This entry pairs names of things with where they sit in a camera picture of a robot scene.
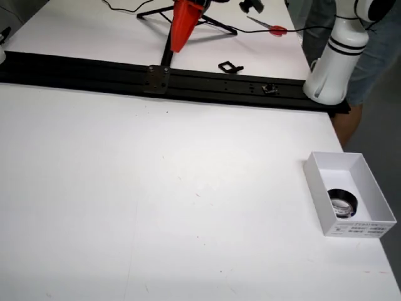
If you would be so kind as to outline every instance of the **black cable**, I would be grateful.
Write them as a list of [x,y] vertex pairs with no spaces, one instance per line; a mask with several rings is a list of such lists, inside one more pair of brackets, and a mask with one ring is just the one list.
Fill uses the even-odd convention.
[[268,33],[270,31],[284,31],[285,33],[296,33],[298,31],[303,31],[303,30],[307,30],[307,29],[312,29],[312,28],[324,28],[324,29],[333,29],[332,27],[326,27],[326,26],[309,26],[309,27],[304,27],[304,28],[300,28],[300,29],[295,29],[295,30],[284,30],[284,29],[262,29],[262,30],[252,30],[252,31],[248,31],[248,30],[243,30],[243,29],[239,29],[230,25],[227,25],[227,27],[230,27],[232,29],[235,29],[239,32],[242,33]]
[[154,0],[148,0],[145,1],[144,3],[142,3],[140,6],[138,6],[136,9],[134,9],[133,11],[129,10],[129,9],[125,9],[125,8],[114,8],[107,0],[102,0],[102,2],[106,3],[108,8],[110,8],[112,11],[125,11],[126,13],[136,13],[142,6],[144,6],[145,4],[149,3],[149,2],[153,2]]
[[7,12],[9,12],[10,14],[13,14],[13,15],[18,19],[18,21],[21,22],[21,24],[24,24],[23,20],[21,20],[17,14],[15,14],[15,13],[12,12],[12,11],[9,11],[8,9],[2,7],[1,5],[0,5],[0,8],[3,9],[3,10],[5,10],[5,11],[7,11]]
[[373,33],[376,33],[376,30],[373,29],[372,26],[375,26],[375,25],[376,25],[377,23],[379,23],[381,20],[382,20],[382,19],[377,20],[377,21],[373,22],[372,24],[369,24],[369,26],[366,27],[365,30],[371,31],[371,32],[373,32]]

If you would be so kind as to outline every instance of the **red object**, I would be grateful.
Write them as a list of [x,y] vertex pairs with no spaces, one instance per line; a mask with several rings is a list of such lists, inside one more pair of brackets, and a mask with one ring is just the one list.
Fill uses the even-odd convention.
[[180,52],[185,46],[198,20],[203,14],[204,7],[190,0],[176,0],[174,18],[171,25],[171,50]]
[[270,26],[269,30],[271,30],[270,33],[273,36],[284,36],[287,34],[287,29],[278,25]]

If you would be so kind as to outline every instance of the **scissors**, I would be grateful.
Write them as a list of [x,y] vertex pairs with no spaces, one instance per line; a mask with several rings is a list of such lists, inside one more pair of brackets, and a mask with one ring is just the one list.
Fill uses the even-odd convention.
[[250,16],[247,16],[247,17],[249,19],[251,19],[252,21],[257,22],[257,24],[260,24],[260,25],[266,27],[268,30],[271,30],[270,33],[273,36],[283,36],[283,35],[287,34],[287,29],[282,27],[282,26],[278,26],[278,25],[272,26],[272,25],[269,25],[269,24],[267,24],[265,22],[259,21],[259,20],[255,19],[255,18],[252,18]]

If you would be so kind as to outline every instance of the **tripod leg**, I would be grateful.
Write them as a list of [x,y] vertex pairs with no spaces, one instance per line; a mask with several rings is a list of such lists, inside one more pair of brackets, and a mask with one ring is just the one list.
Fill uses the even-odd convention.
[[145,16],[150,16],[151,14],[164,13],[165,11],[172,11],[173,9],[174,9],[174,6],[169,6],[167,8],[154,9],[153,11],[146,11],[144,13],[137,14],[137,18],[143,19],[143,17],[145,17]]
[[226,31],[229,31],[234,36],[238,35],[238,32],[235,29],[232,29],[231,27],[228,27],[227,25],[216,21],[215,19],[209,18],[208,16],[205,15],[202,16],[202,19],[222,29],[225,29]]
[[169,37],[167,38],[167,42],[165,44],[162,62],[160,63],[161,66],[171,66],[171,61],[173,59],[174,52],[171,51],[171,29],[169,33]]

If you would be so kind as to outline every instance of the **wire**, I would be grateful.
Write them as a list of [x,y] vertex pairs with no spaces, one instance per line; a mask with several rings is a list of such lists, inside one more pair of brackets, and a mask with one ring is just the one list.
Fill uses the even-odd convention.
[[18,21],[21,22],[21,24],[24,24],[23,20],[21,20],[17,14],[15,14],[15,13],[12,12],[12,11],[9,11],[8,9],[2,7],[1,5],[0,5],[0,8],[3,9],[3,10],[5,10],[5,11],[7,11],[7,12],[9,12],[10,14],[13,14],[13,15],[18,19]]
[[138,6],[136,9],[133,11],[125,8],[114,8],[107,0],[102,0],[103,3],[106,3],[108,8],[110,8],[112,11],[125,11],[126,13],[136,13],[142,6],[144,6],[147,3],[153,2],[154,0],[148,0],[142,3],[140,6]]
[[[112,11],[125,11],[125,12],[127,12],[127,13],[136,13],[142,6],[144,6],[145,4],[147,4],[147,3],[149,3],[149,2],[152,2],[152,1],[154,1],[154,0],[145,1],[145,2],[142,3],[140,6],[138,6],[135,10],[131,11],[131,10],[125,9],[125,8],[113,8],[107,0],[102,0],[102,2],[106,3],[107,6],[108,6]],[[159,14],[160,14],[164,19],[166,19],[167,22],[172,23],[171,20],[170,20],[168,17],[166,17],[166,15],[165,15],[164,13],[159,13]],[[197,25],[202,25],[202,24],[209,24],[209,25],[217,26],[217,25],[215,25],[215,24],[213,24],[213,23],[210,23],[210,22],[208,22],[208,21],[199,21],[199,22],[197,23]],[[307,29],[312,29],[312,28],[332,29],[331,27],[326,27],[326,26],[310,26],[310,27],[300,28],[300,29],[296,29],[296,30],[280,30],[280,29],[272,29],[272,30],[270,30],[270,29],[264,29],[264,30],[252,30],[252,31],[247,31],[247,30],[239,29],[239,28],[236,28],[236,27],[233,27],[233,26],[229,26],[229,25],[226,25],[226,26],[229,27],[229,28],[231,28],[231,29],[235,29],[235,30],[237,30],[237,31],[240,31],[240,32],[242,32],[242,33],[268,33],[268,32],[270,32],[270,31],[275,31],[275,32],[277,32],[277,31],[284,31],[284,32],[286,32],[286,33],[296,33],[296,32],[298,32],[298,31],[307,30]]]
[[377,23],[379,23],[381,20],[382,20],[382,19],[377,20],[377,21],[373,22],[372,24],[369,24],[369,26],[366,27],[365,29],[366,29],[367,31],[371,31],[371,32],[373,32],[373,33],[376,33],[376,30],[373,29],[372,26],[375,26],[375,25],[376,25]]
[[262,30],[251,30],[251,31],[248,31],[248,30],[243,30],[243,29],[239,29],[239,28],[236,28],[236,27],[233,27],[233,26],[229,26],[229,25],[227,25],[227,27],[230,27],[231,29],[235,29],[235,30],[237,30],[237,31],[239,31],[239,32],[242,32],[242,33],[268,33],[268,32],[270,32],[270,31],[274,31],[274,32],[277,32],[277,31],[284,31],[285,33],[297,33],[297,32],[299,32],[299,31],[303,31],[303,30],[307,30],[307,29],[312,29],[312,28],[324,28],[324,29],[333,29],[332,27],[326,27],[326,26],[309,26],[309,27],[304,27],[304,28],[300,28],[300,29],[295,29],[295,30],[284,30],[284,29],[262,29]]

